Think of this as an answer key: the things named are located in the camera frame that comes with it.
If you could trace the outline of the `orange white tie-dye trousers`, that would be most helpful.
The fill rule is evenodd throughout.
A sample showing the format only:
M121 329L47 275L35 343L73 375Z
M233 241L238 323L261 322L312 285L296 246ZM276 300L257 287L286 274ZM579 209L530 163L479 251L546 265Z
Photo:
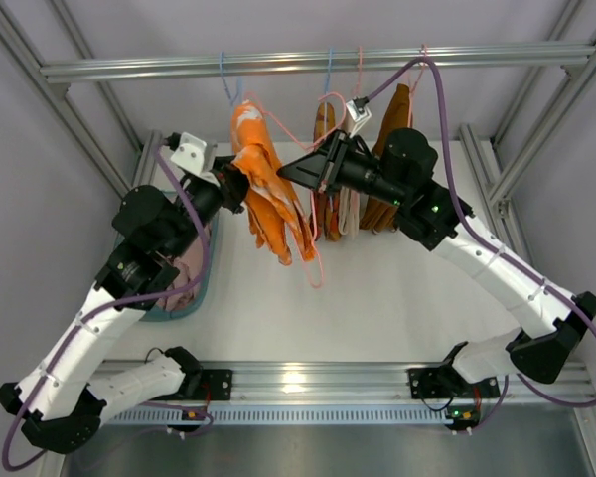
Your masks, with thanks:
M232 114L232 164L249 182L245 196L249 231L258 248L267 247L288 266L292 254L287 234L293 236L301 259L316 258L313 236L293 186L277 175L281 162L273 146L263 112L247 100Z

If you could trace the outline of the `pink trousers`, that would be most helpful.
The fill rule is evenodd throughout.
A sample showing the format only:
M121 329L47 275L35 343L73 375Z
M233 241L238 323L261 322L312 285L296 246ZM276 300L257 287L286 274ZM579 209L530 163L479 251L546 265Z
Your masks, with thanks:
M203 268L204 251L202 241L197 238L182 256L173 258L171 264L178 270L179 274L168 287L169 290L185 287L199 275ZM192 305L201 291L202 283L197 283L186 292L161 298L157 306L166 312L178 312Z

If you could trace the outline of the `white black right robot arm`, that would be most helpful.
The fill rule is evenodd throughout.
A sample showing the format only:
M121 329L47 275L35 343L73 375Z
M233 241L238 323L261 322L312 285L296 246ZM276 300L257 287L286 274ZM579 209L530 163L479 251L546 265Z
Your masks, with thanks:
M454 346L440 365L446 377L474 384L520 374L554 383L596 315L596 296L552 284L495 238L466 202L434 180L437 160L412 128L389 133L379 157L360 137L338 131L278 174L315 192L348 188L394 206L398 230L460 268L514 317L515 331Z

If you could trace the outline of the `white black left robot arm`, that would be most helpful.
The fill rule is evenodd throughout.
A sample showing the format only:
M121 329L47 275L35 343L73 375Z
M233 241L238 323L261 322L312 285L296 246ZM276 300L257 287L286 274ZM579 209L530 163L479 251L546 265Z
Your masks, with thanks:
M140 185L122 199L112 221L122 242L109 256L73 322L38 368L18 383L0 387L0 404L20 431L41 451L70 454L109 420L152 399L186 400L199 394L203 367L186 349L160 357L113 378L94 372L112 345L159 300L183 294L203 280L173 283L175 258L193 244L209 245L205 227L226 208L241 212L247 178L230 164L204 180L185 174L172 200L152 185Z

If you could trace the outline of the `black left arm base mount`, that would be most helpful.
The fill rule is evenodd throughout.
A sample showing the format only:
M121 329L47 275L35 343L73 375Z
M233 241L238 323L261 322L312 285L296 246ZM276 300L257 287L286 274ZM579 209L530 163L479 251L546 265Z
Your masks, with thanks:
M231 369L203 369L193 380L191 400L230 401L232 379Z

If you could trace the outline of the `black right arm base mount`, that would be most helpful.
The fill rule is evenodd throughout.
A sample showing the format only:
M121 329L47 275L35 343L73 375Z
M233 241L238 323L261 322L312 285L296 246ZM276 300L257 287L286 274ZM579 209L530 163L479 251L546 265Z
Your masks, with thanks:
M410 368L407 375L414 399L474 398L475 391L483 399L501 395L501 388L495 379L488 378L471 384L449 366Z

